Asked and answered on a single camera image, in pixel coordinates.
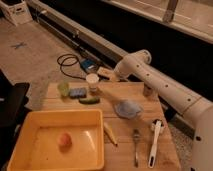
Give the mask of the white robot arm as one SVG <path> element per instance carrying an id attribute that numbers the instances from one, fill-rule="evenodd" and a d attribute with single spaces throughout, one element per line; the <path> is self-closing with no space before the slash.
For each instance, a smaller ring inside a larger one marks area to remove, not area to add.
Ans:
<path id="1" fill-rule="evenodd" d="M 195 129 L 191 171 L 213 171 L 213 102 L 150 66 L 148 50 L 124 56 L 113 69 L 117 78 L 134 75 L 155 90 Z"/>

